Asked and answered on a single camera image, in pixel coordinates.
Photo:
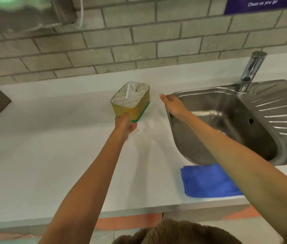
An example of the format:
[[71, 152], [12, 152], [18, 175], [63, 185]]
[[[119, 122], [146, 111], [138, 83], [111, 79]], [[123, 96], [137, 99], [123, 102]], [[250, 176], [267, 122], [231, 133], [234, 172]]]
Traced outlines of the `person's right hand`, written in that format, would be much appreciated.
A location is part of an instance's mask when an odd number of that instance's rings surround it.
[[193, 114], [186, 109], [182, 101], [176, 96], [174, 96], [174, 102], [165, 104], [165, 107], [170, 114], [183, 122], [187, 122], [187, 120], [193, 116]]

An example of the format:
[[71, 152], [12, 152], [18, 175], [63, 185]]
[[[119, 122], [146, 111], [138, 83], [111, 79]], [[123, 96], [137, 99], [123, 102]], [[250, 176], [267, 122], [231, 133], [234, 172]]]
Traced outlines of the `stainless steel sink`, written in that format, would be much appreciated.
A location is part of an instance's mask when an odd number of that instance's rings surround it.
[[174, 93], [196, 117], [275, 166], [287, 165], [287, 79]]

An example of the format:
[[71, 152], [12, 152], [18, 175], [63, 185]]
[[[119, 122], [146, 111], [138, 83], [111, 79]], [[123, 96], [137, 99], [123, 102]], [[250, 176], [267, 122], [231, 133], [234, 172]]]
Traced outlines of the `purple wall sign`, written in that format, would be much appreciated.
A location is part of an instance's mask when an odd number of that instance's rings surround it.
[[224, 15], [287, 8], [287, 0], [227, 0]]

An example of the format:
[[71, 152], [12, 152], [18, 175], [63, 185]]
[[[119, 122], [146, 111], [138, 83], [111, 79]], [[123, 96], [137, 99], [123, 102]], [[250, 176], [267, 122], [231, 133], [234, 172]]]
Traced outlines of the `person's right forearm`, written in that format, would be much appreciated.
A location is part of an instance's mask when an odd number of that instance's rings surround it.
[[202, 141], [249, 203], [287, 244], [287, 176], [185, 110], [178, 118]]

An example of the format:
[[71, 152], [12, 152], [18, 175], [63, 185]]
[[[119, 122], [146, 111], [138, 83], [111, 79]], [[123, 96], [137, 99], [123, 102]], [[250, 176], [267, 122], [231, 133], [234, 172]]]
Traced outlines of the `blue microfibre cloth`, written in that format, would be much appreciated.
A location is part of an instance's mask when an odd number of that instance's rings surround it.
[[243, 193], [219, 164], [180, 169], [184, 192], [194, 198], [242, 196]]

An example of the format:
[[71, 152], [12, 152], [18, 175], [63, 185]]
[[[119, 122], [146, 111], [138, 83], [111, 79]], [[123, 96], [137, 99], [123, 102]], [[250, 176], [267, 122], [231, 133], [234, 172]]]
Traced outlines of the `chrome faucet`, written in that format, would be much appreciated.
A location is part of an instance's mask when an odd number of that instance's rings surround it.
[[263, 51], [254, 51], [251, 55], [251, 58], [245, 67], [242, 76], [236, 86], [236, 92], [238, 94], [245, 94], [248, 91], [248, 88], [254, 79], [256, 73], [261, 67], [263, 61], [267, 56], [266, 52]]

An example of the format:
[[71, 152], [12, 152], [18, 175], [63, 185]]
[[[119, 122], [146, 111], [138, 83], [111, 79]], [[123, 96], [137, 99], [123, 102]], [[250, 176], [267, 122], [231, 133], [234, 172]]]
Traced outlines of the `person's left forearm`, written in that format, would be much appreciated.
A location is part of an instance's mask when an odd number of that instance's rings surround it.
[[129, 131], [114, 129], [61, 202], [38, 244], [89, 244]]

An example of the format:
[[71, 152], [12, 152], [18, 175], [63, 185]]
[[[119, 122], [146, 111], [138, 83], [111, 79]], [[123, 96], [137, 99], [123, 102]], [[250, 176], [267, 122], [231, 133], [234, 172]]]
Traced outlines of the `person's left hand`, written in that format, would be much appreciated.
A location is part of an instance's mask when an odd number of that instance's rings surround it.
[[115, 128], [113, 133], [118, 136], [123, 142], [128, 139], [130, 133], [132, 133], [137, 128], [136, 122], [131, 122], [131, 124], [122, 123], [122, 115], [115, 117]]

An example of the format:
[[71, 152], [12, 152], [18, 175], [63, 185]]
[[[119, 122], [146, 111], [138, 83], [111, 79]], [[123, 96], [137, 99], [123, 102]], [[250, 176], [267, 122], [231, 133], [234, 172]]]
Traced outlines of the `orange and white cabinet front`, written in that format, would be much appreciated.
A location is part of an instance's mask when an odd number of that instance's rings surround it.
[[[122, 235], [133, 235], [164, 219], [190, 221], [228, 231], [244, 244], [281, 244], [282, 237], [247, 203], [206, 201], [120, 212], [103, 212], [96, 223], [90, 244], [110, 244]], [[0, 244], [36, 244], [52, 217], [0, 222]]]

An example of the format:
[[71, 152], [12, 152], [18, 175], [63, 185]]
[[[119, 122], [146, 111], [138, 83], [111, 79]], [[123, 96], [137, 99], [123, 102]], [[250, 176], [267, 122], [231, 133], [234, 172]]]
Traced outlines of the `yellow and green sponge pack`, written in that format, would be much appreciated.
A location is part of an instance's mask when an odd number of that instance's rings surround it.
[[150, 86], [139, 82], [127, 82], [110, 100], [116, 116], [129, 113], [132, 123], [139, 121], [150, 103]]

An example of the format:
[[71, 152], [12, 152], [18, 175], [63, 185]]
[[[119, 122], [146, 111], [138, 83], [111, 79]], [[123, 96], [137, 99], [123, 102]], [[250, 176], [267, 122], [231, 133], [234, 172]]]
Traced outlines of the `stainless steel wall dispenser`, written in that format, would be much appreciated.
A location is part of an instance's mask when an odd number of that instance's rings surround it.
[[31, 32], [77, 20], [72, 0], [0, 0], [2, 33]]

